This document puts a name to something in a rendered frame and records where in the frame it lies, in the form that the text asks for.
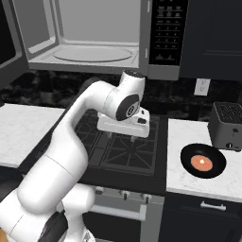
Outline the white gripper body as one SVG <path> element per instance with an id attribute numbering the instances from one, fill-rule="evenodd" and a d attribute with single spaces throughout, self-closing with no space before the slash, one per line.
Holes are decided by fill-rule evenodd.
<path id="1" fill-rule="evenodd" d="M 147 138 L 149 136 L 149 116 L 140 113 L 124 121 L 116 121 L 101 114 L 98 117 L 97 128 L 106 132 Z"/>

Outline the dark drawer front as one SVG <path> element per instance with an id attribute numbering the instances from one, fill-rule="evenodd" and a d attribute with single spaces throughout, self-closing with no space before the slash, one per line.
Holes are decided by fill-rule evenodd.
<path id="1" fill-rule="evenodd" d="M 227 209 L 201 208 L 203 201 Z M 159 242 L 239 242 L 241 237 L 241 203 L 165 193 Z"/>

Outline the dark wall cupboard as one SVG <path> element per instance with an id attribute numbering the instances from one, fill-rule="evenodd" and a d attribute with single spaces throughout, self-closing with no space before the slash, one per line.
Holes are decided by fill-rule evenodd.
<path id="1" fill-rule="evenodd" d="M 242 81 L 242 0 L 189 0 L 180 76 Z"/>

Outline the dark grey toaster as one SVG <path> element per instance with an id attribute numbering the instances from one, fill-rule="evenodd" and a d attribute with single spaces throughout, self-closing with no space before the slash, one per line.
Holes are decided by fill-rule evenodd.
<path id="1" fill-rule="evenodd" d="M 217 149 L 242 150 L 242 107 L 237 103 L 215 102 L 208 131 L 211 143 Z"/>

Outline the white wall socket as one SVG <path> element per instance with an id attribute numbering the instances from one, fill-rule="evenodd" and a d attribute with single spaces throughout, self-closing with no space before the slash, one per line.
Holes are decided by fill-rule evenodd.
<path id="1" fill-rule="evenodd" d="M 210 82 L 211 82 L 210 79 L 198 78 L 196 80 L 194 95 L 207 96 Z"/>

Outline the microwave door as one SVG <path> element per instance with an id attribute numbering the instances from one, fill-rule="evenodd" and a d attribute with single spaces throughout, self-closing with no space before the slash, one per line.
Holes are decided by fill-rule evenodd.
<path id="1" fill-rule="evenodd" d="M 13 0 L 0 0 L 0 90 L 28 69 Z"/>

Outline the grey microwave oven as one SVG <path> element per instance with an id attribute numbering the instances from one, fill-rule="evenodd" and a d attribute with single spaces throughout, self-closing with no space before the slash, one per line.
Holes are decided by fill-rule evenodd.
<path id="1" fill-rule="evenodd" d="M 150 79 L 180 75 L 188 0 L 13 0 L 31 69 L 120 74 Z M 127 60 L 77 62 L 54 52 L 73 46 L 125 47 Z"/>

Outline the black gas hob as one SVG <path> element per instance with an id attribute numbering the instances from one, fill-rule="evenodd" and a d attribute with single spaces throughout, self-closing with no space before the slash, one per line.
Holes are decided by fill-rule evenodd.
<path id="1" fill-rule="evenodd" d="M 132 143 L 127 135 L 112 138 L 96 128 L 97 112 L 84 114 L 75 133 L 85 146 L 89 164 L 81 183 L 162 196 L 166 190 L 168 119 L 150 117 L 147 138 Z"/>

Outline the microwave turntable plate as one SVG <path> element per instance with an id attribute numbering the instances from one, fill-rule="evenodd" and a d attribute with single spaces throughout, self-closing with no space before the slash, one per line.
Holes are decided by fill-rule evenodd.
<path id="1" fill-rule="evenodd" d="M 77 62 L 123 61 L 132 55 L 131 49 L 112 46 L 73 46 L 62 48 L 53 54 L 57 59 Z"/>

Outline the black bowl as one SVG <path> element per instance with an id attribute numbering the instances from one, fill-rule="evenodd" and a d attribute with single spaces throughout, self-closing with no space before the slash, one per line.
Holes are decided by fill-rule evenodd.
<path id="1" fill-rule="evenodd" d="M 213 162 L 213 168 L 207 172 L 196 170 L 191 165 L 191 158 L 194 155 L 208 157 Z M 191 175 L 202 179 L 211 179 L 219 176 L 224 171 L 227 162 L 224 155 L 215 147 L 204 144 L 190 144 L 181 150 L 181 164 Z"/>

